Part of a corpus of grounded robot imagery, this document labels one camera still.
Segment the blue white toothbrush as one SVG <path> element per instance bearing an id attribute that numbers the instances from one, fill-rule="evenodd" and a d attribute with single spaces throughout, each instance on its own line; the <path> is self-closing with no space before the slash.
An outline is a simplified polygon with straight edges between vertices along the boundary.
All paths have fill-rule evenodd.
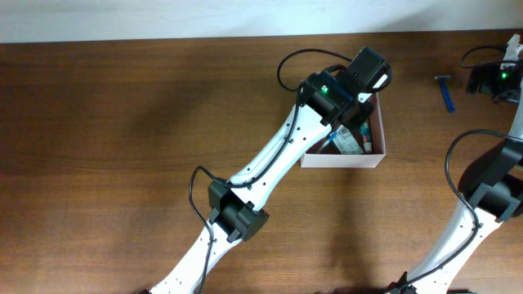
<path id="1" fill-rule="evenodd" d="M 326 149 L 329 144 L 333 141 L 333 138 L 337 135 L 337 131 L 333 131 L 330 133 L 324 140 L 324 142 L 320 145 L 320 147 L 315 151 L 317 154 L 321 154 L 324 149 Z"/>

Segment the green toothpaste tube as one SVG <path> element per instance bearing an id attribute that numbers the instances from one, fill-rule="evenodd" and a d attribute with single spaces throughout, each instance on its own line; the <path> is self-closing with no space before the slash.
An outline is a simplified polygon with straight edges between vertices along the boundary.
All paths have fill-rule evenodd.
<path id="1" fill-rule="evenodd" d="M 368 121 L 365 121 L 360 127 L 360 134 L 363 143 L 364 152 L 366 154 L 371 154 L 373 152 L 372 147 L 372 136 L 370 125 Z"/>

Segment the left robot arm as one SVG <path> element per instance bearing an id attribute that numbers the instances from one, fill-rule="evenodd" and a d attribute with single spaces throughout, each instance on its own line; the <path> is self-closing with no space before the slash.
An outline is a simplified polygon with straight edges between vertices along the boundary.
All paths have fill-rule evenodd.
<path id="1" fill-rule="evenodd" d="M 292 89 L 294 106 L 282 127 L 241 171 L 229 179 L 209 175 L 211 211 L 190 250 L 153 293 L 200 293 L 208 273 L 233 247 L 267 222 L 270 194 L 297 160 L 333 132 L 359 127 L 373 112 L 370 96 L 391 83 L 391 66 L 363 47 L 342 65 L 314 72 Z"/>

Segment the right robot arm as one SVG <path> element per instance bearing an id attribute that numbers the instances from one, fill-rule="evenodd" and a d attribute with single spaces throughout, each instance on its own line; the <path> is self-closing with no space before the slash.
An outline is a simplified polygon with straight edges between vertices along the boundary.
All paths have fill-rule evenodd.
<path id="1" fill-rule="evenodd" d="M 467 65 L 467 92 L 488 93 L 494 102 L 518 106 L 509 133 L 476 130 L 500 139 L 472 162 L 460 181 L 449 183 L 458 203 L 444 233 L 426 257 L 392 283 L 389 293 L 447 293 L 456 275 L 479 245 L 502 223 L 522 213 L 522 181 L 511 175 L 522 165 L 522 36 L 499 46 L 501 60 Z"/>

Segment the green white soap box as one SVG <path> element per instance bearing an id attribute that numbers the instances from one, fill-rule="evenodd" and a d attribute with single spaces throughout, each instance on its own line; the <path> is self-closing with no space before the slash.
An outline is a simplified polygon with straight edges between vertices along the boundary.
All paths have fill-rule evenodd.
<path id="1" fill-rule="evenodd" d="M 344 155 L 361 155 L 364 153 L 351 131 L 340 125 L 333 137 L 334 146 Z"/>

